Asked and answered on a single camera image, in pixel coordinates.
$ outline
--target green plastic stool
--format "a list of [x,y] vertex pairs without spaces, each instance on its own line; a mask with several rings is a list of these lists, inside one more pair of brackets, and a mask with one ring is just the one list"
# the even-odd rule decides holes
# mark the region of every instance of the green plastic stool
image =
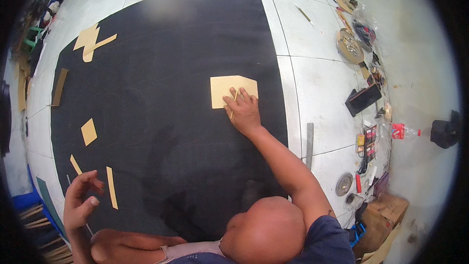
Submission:
[[30,27],[28,29],[28,32],[26,33],[26,37],[23,40],[23,43],[31,47],[30,53],[34,50],[34,47],[36,47],[36,44],[38,43],[37,41],[31,41],[31,40],[28,39],[28,38],[31,38],[32,35],[33,35],[31,32],[34,31],[34,38],[36,38],[38,36],[38,34],[40,32],[42,32],[43,30],[44,29],[41,29],[41,28],[36,27],[36,26]]

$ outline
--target black bag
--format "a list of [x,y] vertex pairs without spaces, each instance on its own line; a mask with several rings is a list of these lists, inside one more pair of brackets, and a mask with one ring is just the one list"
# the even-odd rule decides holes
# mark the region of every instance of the black bag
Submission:
[[451,120],[434,120],[431,124],[430,141],[443,149],[459,141],[461,122],[457,111],[451,110]]

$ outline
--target diamond-shaped cardboard piece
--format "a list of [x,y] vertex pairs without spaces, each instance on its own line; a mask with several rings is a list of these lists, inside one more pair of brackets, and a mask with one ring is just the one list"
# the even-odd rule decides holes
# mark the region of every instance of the diamond-shaped cardboard piece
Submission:
[[94,141],[97,138],[93,119],[88,120],[82,126],[82,134],[83,134],[83,140],[85,141],[85,146],[88,146],[92,141]]

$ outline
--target man's left hand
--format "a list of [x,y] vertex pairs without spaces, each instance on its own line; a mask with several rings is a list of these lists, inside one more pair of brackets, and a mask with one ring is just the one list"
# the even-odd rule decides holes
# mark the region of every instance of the man's left hand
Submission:
[[104,194],[104,183],[97,179],[97,170],[77,176],[65,194],[63,223],[66,230],[71,231],[86,225],[88,217],[99,205],[95,196],[86,199],[86,192],[93,190],[99,195]]

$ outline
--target cardboard pattern piece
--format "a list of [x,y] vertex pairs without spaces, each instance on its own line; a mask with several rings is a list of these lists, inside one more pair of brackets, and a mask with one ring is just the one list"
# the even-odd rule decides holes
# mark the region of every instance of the cardboard pattern piece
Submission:
[[59,79],[57,80],[57,85],[55,85],[55,94],[54,99],[52,100],[51,106],[59,106],[60,98],[62,96],[63,84],[65,83],[65,78],[67,77],[68,70],[62,68],[60,71]]
[[94,50],[92,50],[86,55],[85,55],[85,51],[90,49],[94,45],[96,45],[97,34],[99,33],[99,28],[97,28],[97,25],[98,23],[81,31],[80,34],[78,35],[78,38],[76,39],[75,46],[73,47],[74,51],[81,47],[84,47],[83,49],[83,61],[84,62],[91,62],[93,60]]
[[116,192],[114,190],[114,178],[113,178],[113,169],[106,166],[107,172],[107,185],[109,186],[109,194],[111,195],[111,203],[114,209],[119,209],[117,207]]
[[114,41],[115,39],[117,38],[117,34],[114,34],[112,35],[111,37],[107,38],[107,39],[104,39],[103,41],[99,42],[99,43],[96,43],[94,44],[93,47],[89,48],[89,49],[86,49],[83,51],[83,57],[85,57],[85,55],[88,55],[89,53],[91,53],[92,51],[94,51],[95,49],[103,46],[103,45],[106,45],[108,44],[110,41]]
[[223,96],[228,96],[235,99],[231,93],[230,88],[234,87],[238,90],[243,87],[249,95],[254,95],[259,98],[257,92],[257,81],[248,79],[242,76],[224,76],[224,77],[211,77],[210,78],[210,92],[212,95],[212,109],[223,108],[226,102],[223,101]]
[[94,141],[97,138],[93,119],[88,120],[82,126],[82,135],[83,135],[83,140],[85,141],[85,146],[88,146],[92,141]]
[[82,170],[78,166],[78,163],[76,163],[75,157],[73,157],[73,154],[70,155],[70,162],[72,162],[73,168],[75,168],[76,173],[78,173],[78,175],[82,174]]
[[26,77],[24,71],[18,74],[18,112],[26,109]]
[[349,32],[351,35],[353,35],[353,30],[352,27],[349,25],[349,22],[347,19],[344,17],[344,14],[340,10],[335,10],[339,18],[342,20],[342,23],[344,23],[345,27],[347,28],[347,32]]
[[354,6],[349,3],[349,0],[336,0],[337,1],[337,4],[343,9],[345,10],[346,12],[348,12],[349,14],[352,14],[353,13],[353,10],[354,10]]

